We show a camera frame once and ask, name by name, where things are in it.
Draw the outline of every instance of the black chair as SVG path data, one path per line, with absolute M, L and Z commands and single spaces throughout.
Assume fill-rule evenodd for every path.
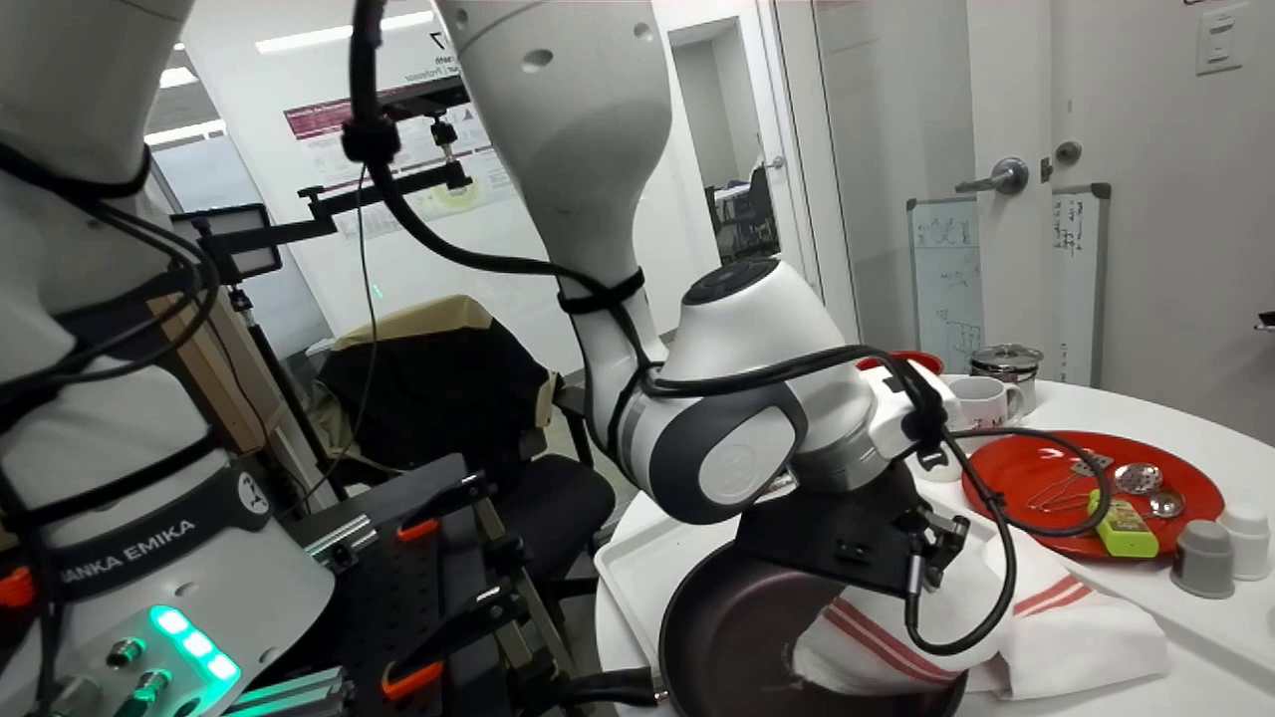
M 521 539 L 525 571 L 545 593 L 557 593 L 570 567 L 595 548 L 614 490 L 591 466 L 583 413 L 565 413 L 577 457 L 545 455 L 541 430 L 565 381 L 541 370 L 481 304 L 442 297 L 344 336 L 319 377 L 359 447 L 359 457 L 335 470 L 340 480 L 389 480 L 397 470 L 461 455 L 498 486 L 496 504 Z

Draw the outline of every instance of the green light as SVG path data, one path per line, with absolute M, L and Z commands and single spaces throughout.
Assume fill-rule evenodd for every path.
M 167 607 L 152 608 L 152 617 L 154 617 L 154 627 L 165 632 L 186 632 L 193 629 L 193 623 L 178 608 L 167 608 Z
M 206 641 L 203 632 L 186 632 L 186 637 L 185 637 L 185 648 L 186 648 L 193 657 L 206 657 L 206 652 L 211 652 L 211 641 Z
M 218 677 L 218 682 L 235 682 L 239 665 L 218 652 L 218 657 L 206 661 L 206 672 Z

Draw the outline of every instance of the round table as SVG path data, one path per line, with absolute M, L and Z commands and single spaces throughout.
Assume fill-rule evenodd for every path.
M 1156 401 L 1141 401 L 1113 389 L 1041 381 L 1035 405 L 1017 417 L 1035 430 L 1104 430 L 1136 441 L 1162 447 L 1187 461 L 1194 461 L 1226 503 L 1243 498 L 1263 508 L 1275 526 L 1275 451 L 1237 435 L 1226 426 L 1202 423 L 1182 409 L 1169 409 Z M 974 514 L 960 498 L 955 466 L 938 474 L 918 470 L 918 486 L 930 503 Z M 644 495 L 631 503 L 611 542 L 624 542 L 642 530 L 670 520 Z M 1158 617 L 1173 645 L 1173 672 L 1156 682 L 1051 696 L 1051 700 L 996 700 L 974 692 L 960 712 L 1213 712 L 1226 709 L 1226 717 L 1267 717 L 1275 712 L 1275 577 L 1239 580 L 1237 596 L 1202 600 L 1173 587 L 1169 571 L 1125 571 L 1125 567 L 1079 567 L 1071 571 Z M 602 587 L 595 600 L 596 629 L 596 661 L 602 670 L 635 670 L 644 665 L 642 648 L 618 615 L 614 593 Z M 618 709 L 631 717 L 672 712 L 659 709 Z

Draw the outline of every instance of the plate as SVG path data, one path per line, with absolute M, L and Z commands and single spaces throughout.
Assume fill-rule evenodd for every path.
M 1214 520 L 1223 514 L 1223 495 L 1221 486 L 1194 470 L 1190 461 L 1149 447 L 1130 441 L 1121 435 L 1087 435 L 1087 430 L 1056 430 L 1060 439 L 1071 439 L 1076 447 L 1113 457 L 1113 470 L 1125 461 L 1153 461 L 1162 474 L 1162 486 L 1182 498 L 1180 518 L 1153 518 L 1142 495 L 1121 495 L 1126 504 L 1136 504 L 1149 520 L 1149 530 L 1158 539 L 1158 559 L 1173 559 L 1180 548 L 1180 534 L 1187 520 Z M 1071 455 L 1035 441 L 1035 439 L 1000 439 L 990 441 L 974 455 L 974 470 L 990 480 L 994 495 L 1000 495 L 1006 514 L 1011 514 L 1024 526 L 1079 526 L 1087 518 L 1087 490 L 1096 490 L 1091 478 L 1071 470 Z M 974 480 L 960 480 L 964 503 L 980 514 L 990 504 L 974 490 Z M 1045 546 L 1069 555 L 1069 559 L 1087 559 L 1087 561 L 1116 561 L 1096 534 L 1079 539 L 1041 539 Z

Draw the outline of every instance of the mug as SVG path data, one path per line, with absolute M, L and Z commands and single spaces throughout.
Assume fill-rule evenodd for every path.
M 994 373 L 951 377 L 950 386 L 955 395 L 964 426 L 974 430 L 1006 426 L 1024 405 L 1024 389 Z

